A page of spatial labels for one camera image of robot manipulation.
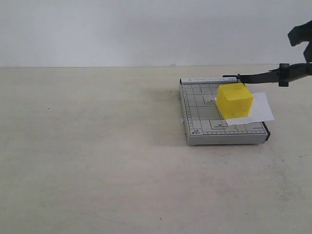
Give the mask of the black cutter blade arm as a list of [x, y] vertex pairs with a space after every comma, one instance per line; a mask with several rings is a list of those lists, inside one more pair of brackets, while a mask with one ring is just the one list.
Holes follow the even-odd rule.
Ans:
[[279, 87], [288, 87], [290, 82], [311, 75], [311, 63], [297, 63], [292, 65], [289, 65], [288, 63], [280, 63], [278, 68], [266, 73], [252, 75], [223, 75], [222, 77], [235, 77], [242, 83], [246, 84], [278, 83]]

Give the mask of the yellow cube block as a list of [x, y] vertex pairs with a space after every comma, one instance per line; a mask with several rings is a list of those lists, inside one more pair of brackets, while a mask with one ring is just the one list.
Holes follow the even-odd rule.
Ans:
[[254, 97], [243, 83], [219, 85], [216, 106], [224, 119], [247, 117]]

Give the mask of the white paper sheet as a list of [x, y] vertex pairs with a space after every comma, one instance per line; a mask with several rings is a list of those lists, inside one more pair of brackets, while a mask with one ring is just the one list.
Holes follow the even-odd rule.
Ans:
[[249, 124], [274, 120], [265, 92], [253, 94], [253, 104], [247, 117], [225, 119], [227, 125]]

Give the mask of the grey paper cutter base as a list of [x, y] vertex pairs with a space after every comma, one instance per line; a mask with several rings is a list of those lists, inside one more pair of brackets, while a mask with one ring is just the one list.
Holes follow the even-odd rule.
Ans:
[[262, 144], [271, 133], [265, 122], [228, 125], [215, 104], [219, 85], [240, 82], [235, 77], [181, 78], [180, 100], [189, 145]]

